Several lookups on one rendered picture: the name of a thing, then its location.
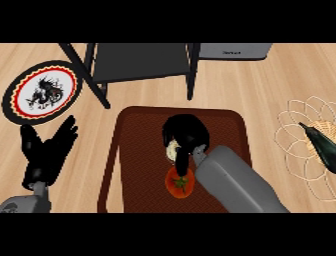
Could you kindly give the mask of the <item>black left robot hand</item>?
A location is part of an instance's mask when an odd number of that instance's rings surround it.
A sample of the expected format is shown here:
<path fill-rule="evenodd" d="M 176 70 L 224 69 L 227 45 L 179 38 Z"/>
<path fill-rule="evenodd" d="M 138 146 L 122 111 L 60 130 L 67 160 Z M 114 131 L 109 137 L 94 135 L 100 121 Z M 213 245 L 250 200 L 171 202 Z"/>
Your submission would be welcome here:
<path fill-rule="evenodd" d="M 69 116 L 63 121 L 54 136 L 41 141 L 38 133 L 29 124 L 20 126 L 21 152 L 27 159 L 21 181 L 24 189 L 30 190 L 36 182 L 51 186 L 78 138 L 75 118 Z"/>

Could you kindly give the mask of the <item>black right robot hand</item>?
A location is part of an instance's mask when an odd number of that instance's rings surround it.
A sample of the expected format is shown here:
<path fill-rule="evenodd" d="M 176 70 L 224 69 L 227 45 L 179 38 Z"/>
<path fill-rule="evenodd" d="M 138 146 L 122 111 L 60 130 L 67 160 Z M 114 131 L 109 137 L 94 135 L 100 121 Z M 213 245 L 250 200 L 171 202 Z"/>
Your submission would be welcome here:
<path fill-rule="evenodd" d="M 171 116 L 162 126 L 163 146 L 169 145 L 172 140 L 178 143 L 175 169 L 179 177 L 187 175 L 188 156 L 199 146 L 209 148 L 209 132 L 197 117 L 191 114 L 176 114 Z"/>

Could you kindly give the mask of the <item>pale cupcake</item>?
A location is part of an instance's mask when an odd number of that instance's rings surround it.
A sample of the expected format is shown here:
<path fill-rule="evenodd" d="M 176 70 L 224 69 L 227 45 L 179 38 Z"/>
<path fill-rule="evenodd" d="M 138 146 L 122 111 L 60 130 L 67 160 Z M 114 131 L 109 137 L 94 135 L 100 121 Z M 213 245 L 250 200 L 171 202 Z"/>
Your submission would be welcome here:
<path fill-rule="evenodd" d="M 175 140 L 171 140 L 171 142 L 168 143 L 168 147 L 165 149 L 166 158 L 171 162 L 175 162 L 178 149 L 178 142 Z"/>

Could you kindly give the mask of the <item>brown rectangular tray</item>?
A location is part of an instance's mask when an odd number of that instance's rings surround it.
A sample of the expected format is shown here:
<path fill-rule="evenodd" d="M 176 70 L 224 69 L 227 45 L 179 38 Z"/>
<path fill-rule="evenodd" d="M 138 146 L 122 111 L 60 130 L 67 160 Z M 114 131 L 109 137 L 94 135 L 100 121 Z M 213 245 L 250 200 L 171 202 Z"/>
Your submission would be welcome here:
<path fill-rule="evenodd" d="M 176 199 L 165 188 L 171 169 L 165 155 L 162 126 L 176 114 L 191 114 L 209 132 L 209 146 L 227 146 L 244 161 L 250 160 L 243 118 L 237 112 L 219 109 L 190 109 L 132 106 L 116 119 L 97 211 L 107 213 L 109 186 L 113 167 L 120 167 L 120 202 L 126 213 L 222 213 L 222 205 L 196 186 L 184 199 Z"/>

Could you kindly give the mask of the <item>black tiered shelf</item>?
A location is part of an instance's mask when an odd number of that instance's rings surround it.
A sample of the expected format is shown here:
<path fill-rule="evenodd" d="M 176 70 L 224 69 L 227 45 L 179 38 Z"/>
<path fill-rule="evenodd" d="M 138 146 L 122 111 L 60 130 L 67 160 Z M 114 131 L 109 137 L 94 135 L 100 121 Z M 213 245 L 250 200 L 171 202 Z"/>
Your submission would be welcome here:
<path fill-rule="evenodd" d="M 83 59 L 70 43 L 58 46 L 106 109 L 107 84 L 114 82 L 184 75 L 193 98 L 199 43 L 88 43 Z"/>

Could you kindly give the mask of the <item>red tomato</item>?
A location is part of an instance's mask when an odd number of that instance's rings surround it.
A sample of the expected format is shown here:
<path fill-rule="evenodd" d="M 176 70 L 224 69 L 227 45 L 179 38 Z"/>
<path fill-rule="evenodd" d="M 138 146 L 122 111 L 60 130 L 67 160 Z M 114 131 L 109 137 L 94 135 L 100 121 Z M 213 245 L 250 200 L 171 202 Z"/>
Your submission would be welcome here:
<path fill-rule="evenodd" d="M 176 169 L 171 167 L 165 175 L 165 188 L 174 198 L 187 198 L 194 189 L 193 171 L 187 170 L 187 174 L 179 176 L 176 174 Z"/>

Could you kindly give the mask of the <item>round plate with dragon print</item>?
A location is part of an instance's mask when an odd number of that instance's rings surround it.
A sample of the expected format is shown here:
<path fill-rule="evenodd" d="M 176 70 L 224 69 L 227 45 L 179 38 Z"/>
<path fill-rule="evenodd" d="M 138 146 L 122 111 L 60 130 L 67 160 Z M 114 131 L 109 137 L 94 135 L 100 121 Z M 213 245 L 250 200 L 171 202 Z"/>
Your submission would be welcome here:
<path fill-rule="evenodd" d="M 82 77 L 63 60 L 33 65 L 13 80 L 2 96 L 5 118 L 17 125 L 39 125 L 58 117 L 81 94 Z"/>

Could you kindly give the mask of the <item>grey appliance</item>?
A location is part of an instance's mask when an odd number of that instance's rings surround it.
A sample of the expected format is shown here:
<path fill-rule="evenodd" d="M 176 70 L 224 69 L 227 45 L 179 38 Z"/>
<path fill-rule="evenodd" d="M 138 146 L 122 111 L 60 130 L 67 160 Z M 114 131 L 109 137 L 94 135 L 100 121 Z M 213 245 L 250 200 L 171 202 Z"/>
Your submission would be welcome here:
<path fill-rule="evenodd" d="M 199 58 L 208 60 L 264 60 L 271 43 L 202 43 Z"/>

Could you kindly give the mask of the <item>dark green eggplant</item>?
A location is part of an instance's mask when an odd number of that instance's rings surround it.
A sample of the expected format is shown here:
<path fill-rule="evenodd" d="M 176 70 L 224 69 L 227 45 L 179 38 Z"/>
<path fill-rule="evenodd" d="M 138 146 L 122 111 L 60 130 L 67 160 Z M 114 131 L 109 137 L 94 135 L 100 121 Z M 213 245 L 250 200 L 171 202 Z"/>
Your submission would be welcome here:
<path fill-rule="evenodd" d="M 326 135 L 314 128 L 299 122 L 306 138 L 312 144 L 318 158 L 326 169 L 336 174 L 336 144 Z"/>

